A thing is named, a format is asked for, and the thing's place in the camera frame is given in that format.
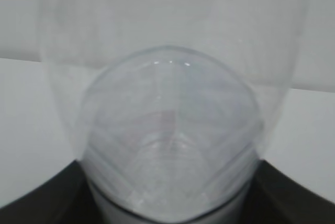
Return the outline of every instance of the clear plastic bottle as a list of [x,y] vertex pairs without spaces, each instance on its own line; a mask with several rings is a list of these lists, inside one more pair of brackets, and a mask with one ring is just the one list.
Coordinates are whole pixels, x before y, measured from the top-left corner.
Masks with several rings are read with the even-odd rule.
[[41,0],[41,53],[111,223],[131,223],[119,208],[180,223],[220,206],[217,221],[234,222],[292,78],[306,3]]

